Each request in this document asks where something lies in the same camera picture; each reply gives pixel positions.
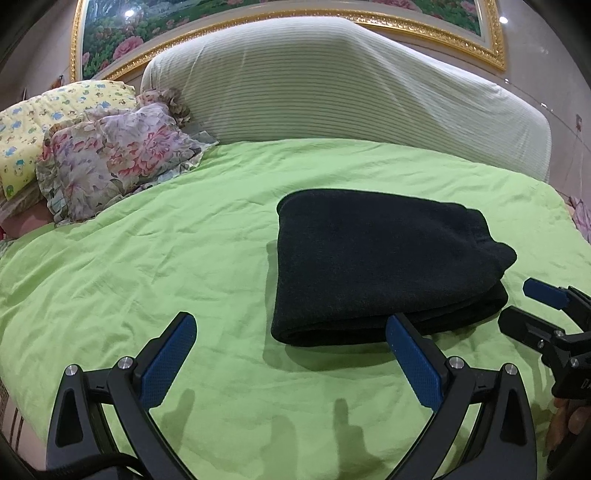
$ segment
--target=yellow pillow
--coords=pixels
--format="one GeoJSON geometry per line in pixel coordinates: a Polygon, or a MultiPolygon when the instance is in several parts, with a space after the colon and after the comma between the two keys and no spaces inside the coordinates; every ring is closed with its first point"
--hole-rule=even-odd
{"type": "Polygon", "coordinates": [[[0,112],[0,183],[7,199],[35,180],[45,131],[84,110],[133,108],[135,89],[123,82],[87,80],[49,90],[0,112]]]}

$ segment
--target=human hand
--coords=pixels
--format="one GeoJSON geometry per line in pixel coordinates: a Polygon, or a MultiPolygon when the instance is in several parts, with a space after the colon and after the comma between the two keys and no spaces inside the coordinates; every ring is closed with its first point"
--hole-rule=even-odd
{"type": "Polygon", "coordinates": [[[550,426],[546,434],[545,449],[547,452],[556,450],[568,432],[575,435],[581,433],[589,417],[591,417],[591,406],[577,406],[577,403],[572,400],[555,398],[554,406],[558,411],[550,420],[550,426]]]}

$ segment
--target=black folded towel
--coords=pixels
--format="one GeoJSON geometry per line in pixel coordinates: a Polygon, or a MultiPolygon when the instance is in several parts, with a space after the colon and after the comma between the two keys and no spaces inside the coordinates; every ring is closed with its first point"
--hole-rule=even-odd
{"type": "Polygon", "coordinates": [[[385,341],[395,312],[424,335],[470,325],[507,302],[517,259],[478,210],[356,190],[294,192],[277,205],[273,337],[294,346],[385,341]]]}

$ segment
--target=screw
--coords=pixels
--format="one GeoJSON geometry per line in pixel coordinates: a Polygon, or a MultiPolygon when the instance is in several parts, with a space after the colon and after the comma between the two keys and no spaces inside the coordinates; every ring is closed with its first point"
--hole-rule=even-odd
{"type": "Polygon", "coordinates": [[[456,368],[458,370],[464,368],[464,365],[466,365],[464,363],[464,360],[462,360],[460,357],[458,356],[453,356],[449,359],[449,365],[452,368],[456,368]]]}
{"type": "Polygon", "coordinates": [[[66,367],[66,375],[68,377],[72,377],[72,376],[76,375],[77,371],[78,371],[78,365],[72,364],[72,365],[68,365],[66,367]]]}
{"type": "Polygon", "coordinates": [[[117,362],[117,366],[121,370],[127,370],[133,364],[134,364],[134,359],[131,358],[130,356],[125,356],[123,358],[120,358],[119,361],[117,362]]]}
{"type": "Polygon", "coordinates": [[[505,365],[505,372],[507,372],[509,375],[517,375],[518,371],[519,370],[517,370],[517,367],[513,364],[505,365]]]}

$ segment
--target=blue gripper pad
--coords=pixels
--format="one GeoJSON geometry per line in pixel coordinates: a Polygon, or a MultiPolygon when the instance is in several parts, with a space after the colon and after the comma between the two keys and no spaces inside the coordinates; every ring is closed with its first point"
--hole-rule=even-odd
{"type": "Polygon", "coordinates": [[[163,402],[195,340],[197,322],[187,314],[142,376],[139,401],[146,410],[163,402]]]}
{"type": "Polygon", "coordinates": [[[437,411],[443,402],[441,377],[394,315],[386,324],[386,341],[421,405],[437,411]]]}
{"type": "Polygon", "coordinates": [[[537,300],[556,310],[563,310],[569,305],[569,296],[562,288],[553,287],[535,278],[528,278],[523,283],[526,297],[537,300]]]}

